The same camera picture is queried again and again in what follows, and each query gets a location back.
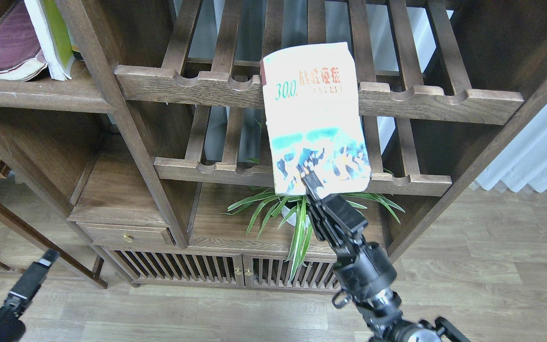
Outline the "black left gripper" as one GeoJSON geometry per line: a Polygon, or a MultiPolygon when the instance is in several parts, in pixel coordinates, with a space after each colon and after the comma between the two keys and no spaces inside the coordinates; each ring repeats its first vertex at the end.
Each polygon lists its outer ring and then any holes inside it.
{"type": "Polygon", "coordinates": [[[48,271],[59,258],[59,252],[48,249],[39,261],[33,262],[9,291],[0,307],[0,342],[19,342],[26,325],[19,319],[27,304],[41,288],[48,271]]]}

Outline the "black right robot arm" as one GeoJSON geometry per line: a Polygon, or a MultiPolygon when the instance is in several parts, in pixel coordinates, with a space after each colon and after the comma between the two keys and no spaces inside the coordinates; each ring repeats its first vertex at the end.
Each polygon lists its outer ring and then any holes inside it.
{"type": "Polygon", "coordinates": [[[333,273],[345,294],[336,309],[352,302],[371,330],[372,342],[466,342],[467,337],[449,320],[438,317],[434,324],[417,323],[403,317],[401,297],[390,285],[397,272],[386,252],[376,242],[367,242],[363,230],[366,218],[336,193],[326,193],[315,175],[302,178],[306,187],[310,222],[316,238],[326,241],[337,260],[333,273]]]}

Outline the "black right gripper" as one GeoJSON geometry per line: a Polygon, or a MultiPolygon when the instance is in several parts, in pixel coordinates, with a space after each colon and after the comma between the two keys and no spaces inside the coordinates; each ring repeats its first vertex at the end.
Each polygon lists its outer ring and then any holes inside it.
{"type": "Polygon", "coordinates": [[[301,180],[316,237],[327,242],[336,255],[333,273],[346,301],[390,302],[389,286],[397,272],[382,247],[366,241],[367,219],[340,195],[325,197],[325,187],[314,172],[301,180]]]}

